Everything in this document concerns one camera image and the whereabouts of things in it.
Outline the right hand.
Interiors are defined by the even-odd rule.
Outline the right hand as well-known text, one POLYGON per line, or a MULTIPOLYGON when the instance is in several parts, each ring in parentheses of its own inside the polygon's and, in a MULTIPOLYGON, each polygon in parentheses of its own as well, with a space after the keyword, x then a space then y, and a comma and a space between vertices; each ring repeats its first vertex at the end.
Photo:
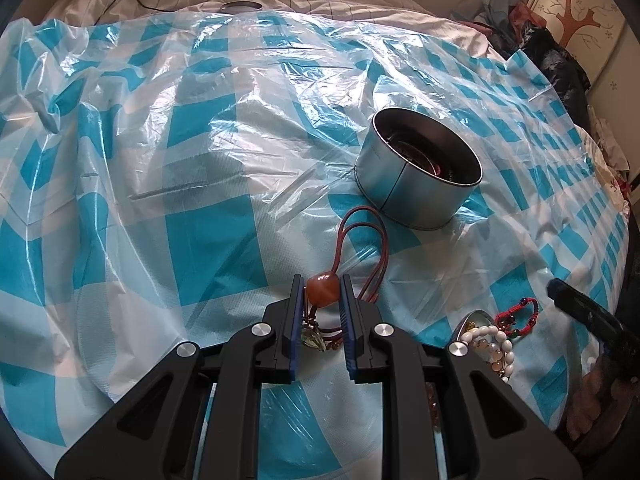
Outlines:
POLYGON ((639 395, 639 382, 628 384, 616 380, 606 388, 603 361, 604 356, 600 356, 593 363, 568 404, 566 431, 572 441, 585 434, 594 434, 600 443, 611 442, 620 431, 632 401, 639 395), (605 415, 600 402, 604 390, 608 390, 612 399, 605 415))

